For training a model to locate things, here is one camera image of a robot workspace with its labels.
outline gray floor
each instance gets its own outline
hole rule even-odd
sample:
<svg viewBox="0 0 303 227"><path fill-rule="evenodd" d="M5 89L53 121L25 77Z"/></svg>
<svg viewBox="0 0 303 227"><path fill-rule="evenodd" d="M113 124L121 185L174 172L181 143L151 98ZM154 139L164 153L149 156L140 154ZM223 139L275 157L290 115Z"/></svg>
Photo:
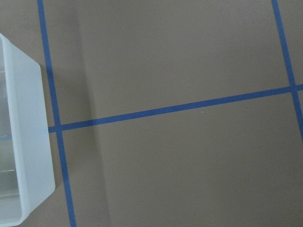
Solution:
<svg viewBox="0 0 303 227"><path fill-rule="evenodd" d="M302 84L303 2L279 6ZM44 7L62 124L289 86L269 0ZM0 32L41 65L54 126L37 2L1 1ZM50 139L56 190L23 227L70 226ZM64 131L63 139L78 227L302 226L303 144L290 93Z"/></svg>

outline blue tape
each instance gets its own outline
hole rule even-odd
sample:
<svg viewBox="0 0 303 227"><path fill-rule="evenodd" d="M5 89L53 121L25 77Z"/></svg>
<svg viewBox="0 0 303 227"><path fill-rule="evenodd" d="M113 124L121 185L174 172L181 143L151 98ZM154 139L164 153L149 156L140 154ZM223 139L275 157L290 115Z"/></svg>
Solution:
<svg viewBox="0 0 303 227"><path fill-rule="evenodd" d="M297 91L302 91L303 90L303 84L297 85Z"/></svg>
<svg viewBox="0 0 303 227"><path fill-rule="evenodd" d="M140 111L140 112L135 112L135 113L130 113L130 114L127 113L127 114L98 118L98 119L88 120L88 121L83 121L83 122L69 123L69 124L61 125L60 130L64 131L64 130L71 130L71 129L89 127L89 126L100 125L100 124L120 122L120 121L136 119L136 118L173 113L173 112L196 109L196 108L212 106L212 105L220 105L220 104L238 102L238 101L254 99L254 98L274 96L274 95L285 94L285 93L290 93L290 92L291 92L290 87L282 87L282 88L276 88L276 89L272 89L272 90L247 93L247 94L243 94L243 95L216 98L216 99L210 99L210 100L200 101L200 102L195 102L195 103L169 106L169 107ZM49 132L55 132L55 131L56 131L56 127L49 127Z"/></svg>
<svg viewBox="0 0 303 227"><path fill-rule="evenodd" d="M55 127L60 127L61 121L60 121L60 115L59 115L59 107L58 107L57 94L56 94L56 89L55 89L55 82L54 82L54 78L53 78L53 67L52 67L52 61L51 61L51 53L49 50L43 0L37 0L37 4L38 4L40 29L41 29L41 36L42 36L42 42L43 42L43 50L44 50L48 85L49 85L49 89L50 89L51 101L52 101L52 107L53 107L53 118L54 118L54 122L55 122ZM66 155L65 155L62 131L56 130L56 135L57 135L61 171L62 171L65 198L66 198L67 209L68 209L68 213L69 213L70 225L71 225L71 227L76 227L77 226L76 218L75 218L75 212L74 212L72 196L71 196L71 186L70 186L70 180L69 180L69 175L68 175L68 168L67 168L67 162L66 162Z"/></svg>
<svg viewBox="0 0 303 227"><path fill-rule="evenodd" d="M284 33L284 28L283 28L283 23L282 23L282 18L281 18L281 14L280 14L278 1L272 0L271 2L272 2L274 14L275 14L276 26L277 26L279 37L280 37L280 43L281 43L281 47L282 47L283 58L284 58L284 63L285 63L286 72L287 72L287 76L288 76L288 81L289 81L289 85L291 87L294 109L295 109L295 113L296 113L298 124L299 124L301 138L303 141L303 116L302 116L300 100L299 100L299 96L298 96L298 92L297 92L298 86L296 86L296 84L295 84L293 67L292 67L292 64L290 61L290 56L289 56L289 51L288 51L288 47L287 47L287 41L286 41L286 36Z"/></svg>

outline plastic container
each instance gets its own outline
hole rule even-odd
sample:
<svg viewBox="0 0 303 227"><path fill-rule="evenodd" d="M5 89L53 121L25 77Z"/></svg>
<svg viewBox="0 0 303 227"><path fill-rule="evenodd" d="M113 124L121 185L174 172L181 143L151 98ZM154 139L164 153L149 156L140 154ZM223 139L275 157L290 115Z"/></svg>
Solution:
<svg viewBox="0 0 303 227"><path fill-rule="evenodd" d="M40 66L0 34L0 227L55 189Z"/></svg>

